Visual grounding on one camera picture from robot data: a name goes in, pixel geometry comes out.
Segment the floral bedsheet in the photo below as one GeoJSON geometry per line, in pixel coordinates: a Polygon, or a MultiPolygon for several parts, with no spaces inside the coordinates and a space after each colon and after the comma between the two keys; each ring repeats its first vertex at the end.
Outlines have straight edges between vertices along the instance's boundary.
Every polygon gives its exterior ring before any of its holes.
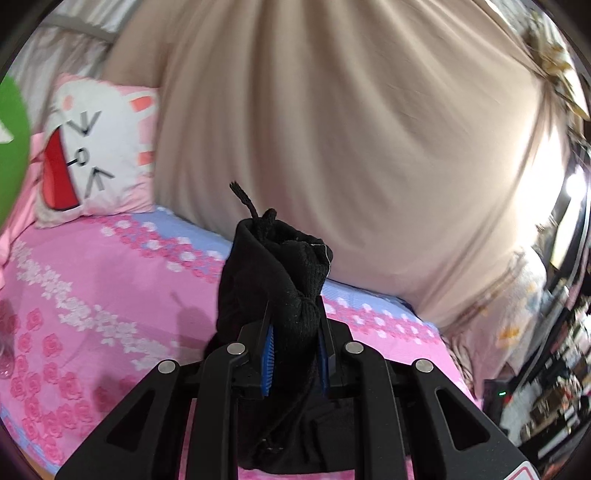
{"type": "MultiPolygon", "coordinates": [[[[20,447],[56,473],[159,361],[200,360],[230,246],[161,207],[26,230],[0,290],[0,334],[14,353],[11,377],[0,380],[0,418],[20,447]]],[[[323,297],[355,339],[399,362],[428,358],[468,392],[437,329],[395,299],[332,281],[323,297]]],[[[316,477],[353,473],[308,476],[316,477]]]]}

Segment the black knit fabric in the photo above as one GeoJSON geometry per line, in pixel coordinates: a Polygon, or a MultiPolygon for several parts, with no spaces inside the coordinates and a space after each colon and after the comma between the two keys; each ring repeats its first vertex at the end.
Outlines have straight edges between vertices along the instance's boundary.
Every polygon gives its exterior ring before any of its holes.
{"type": "Polygon", "coordinates": [[[243,326],[263,318],[265,308],[275,343],[269,396],[239,403],[239,464],[283,474],[352,468],[352,408],[324,399],[317,382],[316,298],[330,271],[332,251],[321,239],[276,220],[275,210],[259,217],[242,189],[231,187],[252,218],[236,227],[219,286],[217,332],[206,355],[236,341],[243,326]],[[343,442],[349,447],[342,448],[343,442]],[[323,451],[322,445],[334,445],[341,453],[323,451]]]}

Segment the light source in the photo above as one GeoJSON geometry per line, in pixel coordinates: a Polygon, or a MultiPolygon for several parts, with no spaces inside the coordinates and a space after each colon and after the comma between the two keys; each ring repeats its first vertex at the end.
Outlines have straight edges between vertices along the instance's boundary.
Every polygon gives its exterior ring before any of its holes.
{"type": "Polygon", "coordinates": [[[587,181],[581,165],[577,165],[574,173],[566,180],[566,193],[575,201],[583,200],[587,192],[587,181]]]}

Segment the drawstring cord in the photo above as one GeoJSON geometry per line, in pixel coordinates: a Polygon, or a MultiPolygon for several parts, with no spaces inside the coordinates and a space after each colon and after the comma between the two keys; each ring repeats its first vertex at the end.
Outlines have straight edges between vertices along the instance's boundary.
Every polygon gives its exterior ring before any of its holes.
{"type": "Polygon", "coordinates": [[[269,233],[269,230],[271,229],[273,222],[277,218],[277,211],[273,208],[269,208],[265,213],[263,213],[262,217],[259,217],[258,213],[256,211],[256,208],[252,203],[252,200],[249,198],[249,196],[246,194],[246,192],[244,190],[242,190],[242,188],[238,184],[238,182],[237,181],[231,182],[230,188],[234,192],[234,195],[236,195],[238,197],[238,199],[244,205],[246,205],[246,207],[250,211],[252,219],[255,224],[256,232],[259,236],[258,240],[259,240],[259,242],[262,241],[269,233]]]}

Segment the blue stripe on sheet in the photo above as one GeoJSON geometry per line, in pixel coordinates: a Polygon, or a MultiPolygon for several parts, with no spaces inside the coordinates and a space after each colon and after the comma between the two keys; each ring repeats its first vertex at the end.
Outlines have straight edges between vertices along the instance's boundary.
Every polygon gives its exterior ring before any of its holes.
{"type": "MultiPolygon", "coordinates": [[[[190,243],[195,249],[218,252],[222,258],[227,258],[230,253],[232,247],[230,241],[216,233],[209,232],[180,219],[164,207],[157,207],[156,211],[152,213],[137,213],[133,217],[141,223],[153,223],[162,237],[181,238],[183,242],[190,243]]],[[[410,321],[421,322],[396,297],[374,294],[333,280],[326,281],[322,289],[322,295],[338,303],[345,302],[354,309],[369,306],[375,312],[388,311],[394,317],[404,315],[410,321]]]]}
{"type": "Polygon", "coordinates": [[[43,453],[42,448],[38,444],[31,442],[27,438],[25,431],[12,422],[8,410],[3,405],[0,405],[0,420],[2,420],[3,424],[7,427],[8,433],[11,435],[12,439],[23,451],[30,455],[31,452],[29,452],[28,449],[31,448],[38,455],[38,458],[35,459],[36,461],[44,460],[41,462],[40,467],[44,468],[52,475],[57,473],[60,466],[50,463],[45,459],[45,454],[43,453]]]}

